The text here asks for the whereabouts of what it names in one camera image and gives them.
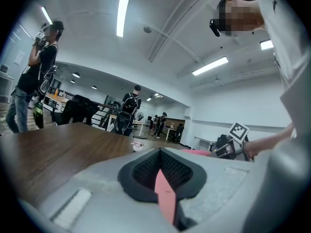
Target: ceiling light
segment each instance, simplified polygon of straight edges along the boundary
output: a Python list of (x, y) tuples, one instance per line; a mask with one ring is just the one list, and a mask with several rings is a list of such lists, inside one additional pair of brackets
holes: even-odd
[(117, 19), (117, 36), (123, 37), (126, 10), (129, 0), (120, 0)]
[(273, 44), (271, 40), (262, 41), (260, 43), (260, 46), (261, 46), (261, 50), (273, 48)]
[(49, 17), (48, 12), (47, 12), (47, 10), (45, 9), (45, 7), (41, 7), (41, 10), (42, 10), (43, 14), (45, 15), (46, 19), (48, 20), (48, 22), (49, 22), (50, 24), (52, 24), (52, 20), (51, 20), (51, 18)]
[(203, 73), (203, 72), (206, 72), (206, 71), (208, 71), (208, 70), (211, 70), (211, 69), (213, 69), (213, 68), (215, 68), (215, 67), (218, 67), (218, 66), (220, 66), (220, 65), (223, 65), (223, 64), (225, 64), (225, 63), (228, 63), (227, 57), (223, 57), (223, 58), (221, 58), (220, 60), (216, 60), (216, 61), (214, 61), (213, 63), (210, 63), (210, 64), (208, 64), (207, 66), (202, 67), (202, 68), (200, 68), (199, 70), (194, 71), (193, 74), (194, 74), (195, 76), (197, 76), (197, 75), (199, 75), (199, 74), (201, 74), (201, 73)]
[(22, 28), (23, 31), (31, 38), (31, 36), (27, 33), (27, 31), (23, 28), (23, 26), (20, 24), (20, 27)]
[(73, 73), (73, 76), (79, 78), (80, 74), (78, 72), (75, 72), (75, 73)]

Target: desk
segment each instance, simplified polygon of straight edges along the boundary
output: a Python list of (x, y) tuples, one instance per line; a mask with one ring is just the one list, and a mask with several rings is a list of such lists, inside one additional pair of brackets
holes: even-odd
[(200, 138), (200, 137), (197, 137), (197, 136), (194, 137), (194, 140), (195, 140), (195, 139), (200, 139), (201, 141), (208, 142), (208, 143), (214, 143), (214, 142), (216, 142), (216, 141), (206, 140), (206, 139), (204, 139), (204, 138)]
[(169, 134), (170, 134), (170, 131), (173, 130), (173, 131), (176, 131), (176, 129), (171, 129), (171, 128), (168, 128), (168, 131), (167, 131), (167, 135), (166, 135), (166, 141), (167, 139), (169, 138)]
[(216, 143), (217, 142), (217, 141), (210, 141), (210, 140), (207, 140), (207, 139), (204, 139), (204, 138), (201, 138), (201, 137), (197, 137), (197, 136), (194, 137), (194, 140), (195, 139), (199, 139), (200, 141), (207, 142), (209, 144), (208, 149), (211, 148), (211, 144), (212, 143)]
[[(17, 195), (36, 207), (90, 165), (132, 153), (134, 140), (78, 122), (1, 136), (0, 154)], [(176, 144), (141, 142), (143, 150), (184, 149)]]
[[(108, 121), (108, 126), (107, 126), (107, 129), (106, 129), (107, 131), (111, 132), (113, 130), (113, 127), (111, 126), (111, 120), (112, 119), (116, 119), (116, 118), (117, 118), (116, 115), (110, 115), (109, 121)], [(142, 127), (144, 126), (144, 123), (141, 122), (141, 121), (133, 121), (133, 124), (140, 125), (140, 130), (139, 130), (138, 136), (141, 136)]]
[(57, 112), (62, 112), (62, 107), (63, 107), (62, 103), (66, 104), (69, 101), (69, 99), (65, 99), (60, 96), (55, 97), (53, 94), (49, 94), (49, 93), (46, 95), (46, 97), (55, 101), (58, 104)]

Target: person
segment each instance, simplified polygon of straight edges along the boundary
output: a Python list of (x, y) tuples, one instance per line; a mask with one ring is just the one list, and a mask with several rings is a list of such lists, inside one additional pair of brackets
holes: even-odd
[(21, 75), (12, 93), (11, 102), (6, 114), (6, 122), (13, 133), (28, 131), (28, 104), (35, 94), (36, 89), (38, 89), (38, 77), (42, 78), (43, 73), (48, 71), (55, 63), (58, 51), (57, 42), (63, 30), (64, 25), (61, 21), (53, 21), (52, 25), (45, 28), (44, 31), (48, 45), (38, 53), (40, 46), (37, 42), (33, 44), (28, 60), (29, 69)]
[[(135, 85), (133, 92), (126, 93), (124, 95), (124, 98), (122, 99), (122, 105), (124, 105), (125, 101), (128, 98), (134, 97), (134, 98), (136, 98), (136, 100), (138, 102), (138, 106), (137, 106), (136, 111), (139, 110), (140, 109), (140, 105), (141, 105), (141, 98), (139, 97), (140, 91), (141, 91), (141, 87), (139, 85)], [(130, 134), (132, 132), (131, 128), (133, 126), (133, 120), (135, 118), (135, 113), (136, 112), (134, 112), (134, 115), (130, 118), (130, 124), (129, 124), (128, 128), (123, 132), (123, 135), (125, 135), (125, 136), (130, 136)]]
[[(268, 32), (285, 90), (310, 65), (308, 32), (285, 0), (221, 0), (217, 11), (216, 25), (224, 34), (238, 35), (241, 31), (258, 29)], [(295, 136), (293, 123), (278, 134), (246, 142), (244, 151), (252, 158), (291, 136)]]
[(157, 139), (160, 138), (160, 134), (162, 133), (162, 130), (166, 127), (166, 117), (167, 114), (163, 112), (162, 116), (160, 116), (156, 123), (156, 130), (154, 136), (157, 137)]
[(152, 126), (153, 126), (154, 122), (156, 121), (156, 118), (157, 118), (157, 115), (155, 115), (155, 116), (153, 116), (153, 117), (151, 118), (151, 120), (150, 120), (150, 127), (149, 127), (149, 129), (151, 129), (151, 130), (152, 130)]

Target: white wall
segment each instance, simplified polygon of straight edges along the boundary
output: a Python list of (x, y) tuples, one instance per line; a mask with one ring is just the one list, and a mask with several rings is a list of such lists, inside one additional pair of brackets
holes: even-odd
[[(24, 27), (32, 38), (22, 30), (19, 24)], [(29, 13), (26, 13), (17, 21), (12, 32), (8, 35), (7, 42), (1, 53), (0, 64), (5, 64), (9, 67), (7, 75), (14, 78), (12, 87), (17, 85), (22, 72), (28, 65), (29, 54), (39, 29), (40, 24)], [(15, 59), (19, 52), (23, 54), (23, 57), (20, 63), (17, 64)]]
[(155, 115), (161, 116), (166, 112), (168, 118), (185, 120), (185, 109), (188, 107), (178, 102), (169, 102), (155, 107)]
[(92, 88), (85, 88), (75, 84), (70, 85), (65, 82), (62, 82), (60, 89), (74, 95), (81, 95), (97, 103), (104, 103), (106, 98), (106, 94)]
[(140, 105), (140, 109), (137, 110), (137, 113), (138, 112), (144, 113), (143, 121), (145, 121), (146, 119), (148, 119), (148, 116), (152, 117), (155, 115), (155, 107), (151, 103), (142, 101)]
[(273, 135), (287, 127), (291, 120), (280, 96), (282, 83), (278, 76), (234, 83), (194, 98), (191, 120), (187, 120), (181, 143), (200, 148), (201, 137), (216, 141), (228, 134), (230, 126), (239, 122), (250, 127), (249, 140)]

